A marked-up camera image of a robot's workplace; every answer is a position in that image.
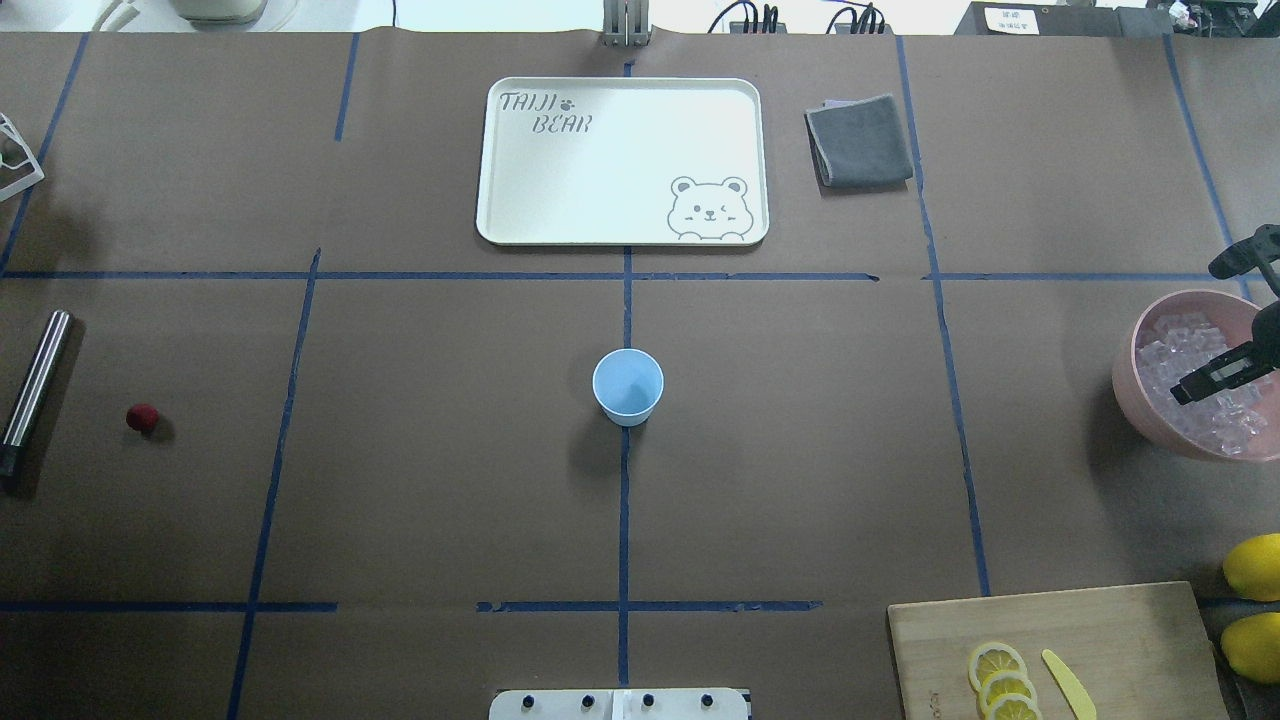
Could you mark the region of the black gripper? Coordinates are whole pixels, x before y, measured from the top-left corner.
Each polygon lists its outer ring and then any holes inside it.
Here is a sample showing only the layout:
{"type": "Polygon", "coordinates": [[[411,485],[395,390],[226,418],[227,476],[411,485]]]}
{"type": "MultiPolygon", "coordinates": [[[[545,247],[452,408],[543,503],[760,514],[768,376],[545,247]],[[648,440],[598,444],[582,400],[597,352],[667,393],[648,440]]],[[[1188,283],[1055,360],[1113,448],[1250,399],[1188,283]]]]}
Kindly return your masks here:
{"type": "MultiPolygon", "coordinates": [[[[1274,263],[1279,258],[1279,231],[1276,225],[1261,225],[1254,233],[1240,240],[1210,264],[1208,272],[1217,279],[1229,279],[1258,270],[1274,293],[1279,293],[1277,273],[1274,263]]],[[[1170,388],[1179,405],[1206,400],[1226,389],[1236,389],[1276,372],[1279,368],[1279,304],[1261,309],[1251,322],[1251,340],[1228,350],[1184,375],[1170,388]]]]}

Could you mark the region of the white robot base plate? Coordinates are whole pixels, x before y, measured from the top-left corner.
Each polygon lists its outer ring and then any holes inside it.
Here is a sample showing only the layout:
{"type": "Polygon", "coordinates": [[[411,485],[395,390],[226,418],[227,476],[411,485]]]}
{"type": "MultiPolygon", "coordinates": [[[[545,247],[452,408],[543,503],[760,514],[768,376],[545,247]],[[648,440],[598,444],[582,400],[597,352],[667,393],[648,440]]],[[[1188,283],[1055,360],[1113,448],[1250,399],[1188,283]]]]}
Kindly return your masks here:
{"type": "Polygon", "coordinates": [[[511,689],[489,719],[751,719],[748,691],[728,687],[511,689]]]}

